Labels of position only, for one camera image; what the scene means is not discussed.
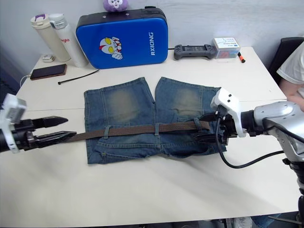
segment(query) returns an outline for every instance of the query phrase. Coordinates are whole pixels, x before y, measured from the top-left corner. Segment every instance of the thermos bottle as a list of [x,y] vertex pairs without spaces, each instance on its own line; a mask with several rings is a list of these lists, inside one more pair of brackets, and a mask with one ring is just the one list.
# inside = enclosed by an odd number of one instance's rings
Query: thermos bottle
[[47,14],[36,15],[30,20],[30,22],[32,27],[43,38],[44,42],[60,62],[66,62],[71,58],[63,47],[56,32],[51,27]]
[[71,56],[76,67],[84,67],[88,61],[82,52],[82,49],[73,34],[70,25],[67,23],[64,14],[56,13],[49,15],[49,20],[62,44]]

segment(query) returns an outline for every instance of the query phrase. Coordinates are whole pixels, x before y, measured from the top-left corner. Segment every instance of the orange marker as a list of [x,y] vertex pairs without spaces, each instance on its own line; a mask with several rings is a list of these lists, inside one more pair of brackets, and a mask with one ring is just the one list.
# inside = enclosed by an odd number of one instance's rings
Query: orange marker
[[242,63],[246,62],[246,60],[244,59],[244,57],[241,55],[240,52],[237,54],[237,56],[239,57],[239,59],[241,60]]

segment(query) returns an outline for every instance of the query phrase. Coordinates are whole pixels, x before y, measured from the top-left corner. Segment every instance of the blue bag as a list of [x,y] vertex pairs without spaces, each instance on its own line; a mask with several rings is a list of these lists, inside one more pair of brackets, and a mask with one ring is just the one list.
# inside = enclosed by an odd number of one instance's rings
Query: blue bag
[[155,7],[82,16],[76,36],[97,69],[161,63],[168,54],[166,17]]

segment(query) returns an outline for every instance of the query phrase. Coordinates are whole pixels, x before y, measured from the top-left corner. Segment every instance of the belt loop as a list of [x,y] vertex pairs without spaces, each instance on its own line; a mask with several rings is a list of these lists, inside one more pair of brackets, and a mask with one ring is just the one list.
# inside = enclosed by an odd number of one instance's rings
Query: belt loop
[[111,125],[106,126],[106,128],[104,130],[103,139],[108,139],[109,138],[109,130],[110,130],[111,127],[112,127]]
[[201,125],[200,125],[199,119],[196,117],[196,118],[193,119],[193,121],[194,121],[194,123],[195,123],[196,128],[197,128],[199,131],[201,131],[201,130],[202,130],[202,127],[201,127]]
[[160,135],[160,124],[159,123],[156,123],[155,124],[155,133],[154,133],[155,136],[159,136]]

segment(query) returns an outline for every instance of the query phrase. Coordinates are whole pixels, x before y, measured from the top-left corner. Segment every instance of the white shirt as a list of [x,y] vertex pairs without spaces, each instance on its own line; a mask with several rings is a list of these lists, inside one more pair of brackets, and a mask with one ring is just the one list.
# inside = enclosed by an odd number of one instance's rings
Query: white shirt
[[[281,65],[277,73],[288,82],[304,84],[304,42]],[[304,86],[298,89],[298,93],[304,98]]]

